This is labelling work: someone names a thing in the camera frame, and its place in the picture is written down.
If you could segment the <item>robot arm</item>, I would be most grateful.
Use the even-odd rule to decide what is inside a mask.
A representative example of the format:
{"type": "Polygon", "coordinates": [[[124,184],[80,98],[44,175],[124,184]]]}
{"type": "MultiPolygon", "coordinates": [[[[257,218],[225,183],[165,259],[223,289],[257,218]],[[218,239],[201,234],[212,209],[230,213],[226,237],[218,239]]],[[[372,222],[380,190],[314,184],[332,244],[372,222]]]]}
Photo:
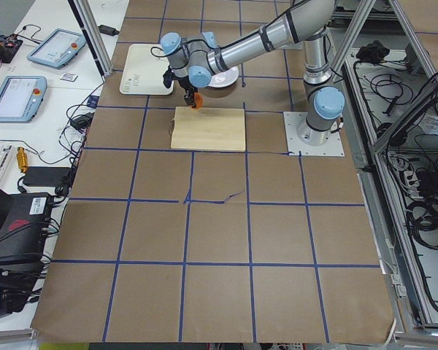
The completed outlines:
{"type": "Polygon", "coordinates": [[[217,44],[212,32],[181,37],[165,34],[160,41],[169,65],[163,84],[169,88],[178,81],[185,91],[188,106],[199,106],[197,94],[212,77],[230,68],[290,44],[304,48],[304,88],[309,110],[296,129],[305,144],[320,146],[327,142],[331,128],[345,106],[345,97],[332,84],[326,24],[336,7],[335,1],[295,1],[272,22],[225,46],[217,44]]]}

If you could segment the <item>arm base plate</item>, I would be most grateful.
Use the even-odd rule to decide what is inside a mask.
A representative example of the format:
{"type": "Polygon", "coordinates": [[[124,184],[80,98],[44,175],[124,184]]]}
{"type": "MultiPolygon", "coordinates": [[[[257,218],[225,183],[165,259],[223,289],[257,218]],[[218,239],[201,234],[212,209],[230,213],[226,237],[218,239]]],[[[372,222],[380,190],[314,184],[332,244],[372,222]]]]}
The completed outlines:
{"type": "Polygon", "coordinates": [[[306,112],[283,112],[288,154],[294,156],[344,157],[337,121],[327,131],[314,131],[306,112]]]}

